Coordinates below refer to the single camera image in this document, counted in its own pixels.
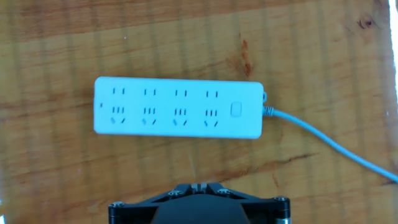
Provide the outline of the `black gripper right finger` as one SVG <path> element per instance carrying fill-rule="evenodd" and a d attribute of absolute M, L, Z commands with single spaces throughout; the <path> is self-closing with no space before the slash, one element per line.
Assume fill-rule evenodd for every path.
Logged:
<path fill-rule="evenodd" d="M 198 193 L 214 196 L 213 200 L 220 204 L 216 206 L 219 209 L 225 208 L 230 212 L 238 209 L 236 212 L 245 214 L 248 218 L 264 213 L 267 223 L 291 224 L 290 199 L 285 196 L 259 198 L 225 188 L 219 183 L 198 184 Z"/>

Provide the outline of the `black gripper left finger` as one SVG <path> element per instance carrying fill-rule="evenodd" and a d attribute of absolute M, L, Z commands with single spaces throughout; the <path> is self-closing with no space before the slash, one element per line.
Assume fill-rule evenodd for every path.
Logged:
<path fill-rule="evenodd" d="M 109 224 L 151 223 L 156 211 L 166 202 L 199 193 L 199 184 L 178 184 L 158 195 L 149 195 L 138 201 L 120 200 L 108 206 Z"/>

